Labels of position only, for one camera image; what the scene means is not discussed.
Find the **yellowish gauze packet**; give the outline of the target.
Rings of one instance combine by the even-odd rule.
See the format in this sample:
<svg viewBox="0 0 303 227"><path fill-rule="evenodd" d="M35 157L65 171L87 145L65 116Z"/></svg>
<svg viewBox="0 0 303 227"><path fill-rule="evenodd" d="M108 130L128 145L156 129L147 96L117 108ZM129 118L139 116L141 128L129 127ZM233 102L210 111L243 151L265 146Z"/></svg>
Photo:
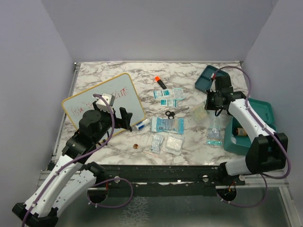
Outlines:
<svg viewBox="0 0 303 227"><path fill-rule="evenodd" d="M206 102L201 102L191 108L190 113L196 122L202 122L208 116L209 112L205 109L205 104Z"/></svg>

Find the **large blue bandage packet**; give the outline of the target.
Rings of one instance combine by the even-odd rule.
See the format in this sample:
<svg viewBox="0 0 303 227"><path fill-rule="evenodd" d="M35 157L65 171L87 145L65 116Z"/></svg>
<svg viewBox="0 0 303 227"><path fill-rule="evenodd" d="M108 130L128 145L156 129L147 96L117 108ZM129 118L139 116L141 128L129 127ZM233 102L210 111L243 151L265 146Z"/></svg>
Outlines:
<svg viewBox="0 0 303 227"><path fill-rule="evenodd" d="M184 134L184 119L164 119L160 117L152 117L151 119L152 132L170 132L175 134Z"/></svg>

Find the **amber medicine bottle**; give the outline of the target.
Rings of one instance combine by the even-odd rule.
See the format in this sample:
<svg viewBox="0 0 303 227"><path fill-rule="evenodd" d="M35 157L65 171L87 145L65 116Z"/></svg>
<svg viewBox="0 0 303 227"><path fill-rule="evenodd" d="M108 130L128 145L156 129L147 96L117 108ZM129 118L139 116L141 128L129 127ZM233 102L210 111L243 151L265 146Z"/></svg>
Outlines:
<svg viewBox="0 0 303 227"><path fill-rule="evenodd" d="M237 127L237 128L234 128L233 135L240 136L240 137L246 137L248 134L243 128Z"/></svg>

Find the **white gauze packet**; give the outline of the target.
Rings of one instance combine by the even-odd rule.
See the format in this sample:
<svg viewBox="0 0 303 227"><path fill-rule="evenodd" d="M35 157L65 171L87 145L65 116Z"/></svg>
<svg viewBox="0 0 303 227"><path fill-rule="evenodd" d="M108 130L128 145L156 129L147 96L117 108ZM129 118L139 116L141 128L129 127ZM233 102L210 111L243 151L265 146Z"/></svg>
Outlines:
<svg viewBox="0 0 303 227"><path fill-rule="evenodd" d="M184 140L185 138L182 135L169 133L165 140L163 151L176 156L180 155L182 153Z"/></svg>

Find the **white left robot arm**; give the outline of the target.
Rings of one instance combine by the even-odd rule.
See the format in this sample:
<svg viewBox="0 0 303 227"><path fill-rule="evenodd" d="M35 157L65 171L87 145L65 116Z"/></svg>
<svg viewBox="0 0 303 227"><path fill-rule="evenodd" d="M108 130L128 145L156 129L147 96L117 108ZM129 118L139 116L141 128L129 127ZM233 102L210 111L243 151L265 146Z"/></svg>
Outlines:
<svg viewBox="0 0 303 227"><path fill-rule="evenodd" d="M46 205L52 196L58 195L75 172L83 168L88 170L88 181L95 187L104 182L103 169L96 163L86 164L86 160L98 150L97 143L108 132L114 129L131 128L132 113L125 108L120 109L121 117L117 118L114 109L100 110L97 106L93 110L86 111L79 121L79 128L67 141L57 164L44 181L44 185L24 203L17 203L13 207L21 220L22 226L37 226L43 220L51 221L49 214L51 208Z"/></svg>

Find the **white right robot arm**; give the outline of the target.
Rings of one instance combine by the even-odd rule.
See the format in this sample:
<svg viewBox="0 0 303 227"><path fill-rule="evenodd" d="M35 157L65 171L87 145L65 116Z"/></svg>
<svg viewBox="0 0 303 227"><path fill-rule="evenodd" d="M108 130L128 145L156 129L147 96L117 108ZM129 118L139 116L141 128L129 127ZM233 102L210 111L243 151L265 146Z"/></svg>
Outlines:
<svg viewBox="0 0 303 227"><path fill-rule="evenodd" d="M206 110L229 112L247 133L251 146L242 159L222 163L217 179L228 185L235 175L261 174L283 169L287 161L288 137L270 128L251 107L241 91L234 91L230 76L211 76L215 90L207 90Z"/></svg>

